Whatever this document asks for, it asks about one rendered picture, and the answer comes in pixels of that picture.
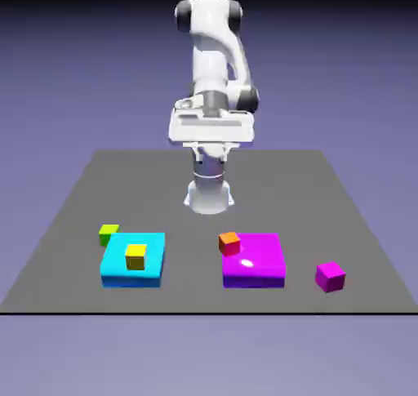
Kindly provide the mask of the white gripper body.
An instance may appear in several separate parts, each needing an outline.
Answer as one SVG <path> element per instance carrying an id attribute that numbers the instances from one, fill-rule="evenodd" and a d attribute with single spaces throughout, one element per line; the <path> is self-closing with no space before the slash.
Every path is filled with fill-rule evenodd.
<path id="1" fill-rule="evenodd" d="M 254 116 L 248 112 L 221 110 L 219 117 L 205 117 L 202 109 L 173 109 L 168 128 L 171 142 L 251 143 Z"/>

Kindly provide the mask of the small orange cube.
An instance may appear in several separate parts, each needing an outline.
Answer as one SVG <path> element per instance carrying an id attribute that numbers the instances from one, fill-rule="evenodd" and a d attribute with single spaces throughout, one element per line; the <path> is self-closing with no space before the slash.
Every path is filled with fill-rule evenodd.
<path id="1" fill-rule="evenodd" d="M 224 256 L 236 255 L 241 250 L 241 239 L 236 232 L 219 234 L 219 250 Z"/>

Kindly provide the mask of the small yellow cube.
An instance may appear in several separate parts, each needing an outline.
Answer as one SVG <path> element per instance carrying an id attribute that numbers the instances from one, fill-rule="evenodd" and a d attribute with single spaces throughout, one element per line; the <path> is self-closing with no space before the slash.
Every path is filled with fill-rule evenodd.
<path id="1" fill-rule="evenodd" d="M 146 252 L 146 244 L 128 244 L 127 249 L 125 251 L 127 269 L 144 270 Z"/>

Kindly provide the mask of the small green cube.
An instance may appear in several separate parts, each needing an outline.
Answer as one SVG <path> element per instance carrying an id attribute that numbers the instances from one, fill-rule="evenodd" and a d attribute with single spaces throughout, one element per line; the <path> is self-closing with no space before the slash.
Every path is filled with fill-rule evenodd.
<path id="1" fill-rule="evenodd" d="M 103 224 L 99 229 L 99 243 L 102 247 L 106 247 L 111 236 L 118 233 L 120 230 L 119 224 Z"/>

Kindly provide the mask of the small magenta cube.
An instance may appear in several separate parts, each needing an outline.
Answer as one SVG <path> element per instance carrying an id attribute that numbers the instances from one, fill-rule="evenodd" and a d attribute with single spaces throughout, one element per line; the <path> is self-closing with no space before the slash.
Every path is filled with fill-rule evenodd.
<path id="1" fill-rule="evenodd" d="M 335 261 L 322 263 L 316 268 L 315 282 L 325 293 L 342 290 L 345 278 L 346 272 Z"/>

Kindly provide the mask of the large magenta box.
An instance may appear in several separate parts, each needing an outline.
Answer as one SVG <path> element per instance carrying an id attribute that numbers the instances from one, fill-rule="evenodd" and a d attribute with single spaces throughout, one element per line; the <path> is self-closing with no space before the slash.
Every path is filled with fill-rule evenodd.
<path id="1" fill-rule="evenodd" d="M 286 261 L 277 233 L 237 233 L 238 254 L 222 258 L 225 288 L 284 288 Z"/>

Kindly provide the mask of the large cyan box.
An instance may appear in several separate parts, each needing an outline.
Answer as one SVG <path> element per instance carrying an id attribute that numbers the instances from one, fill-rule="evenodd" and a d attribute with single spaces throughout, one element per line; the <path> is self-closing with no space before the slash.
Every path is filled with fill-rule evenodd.
<path id="1" fill-rule="evenodd" d="M 164 233 L 111 234 L 100 263 L 104 287 L 159 287 L 166 235 Z"/>

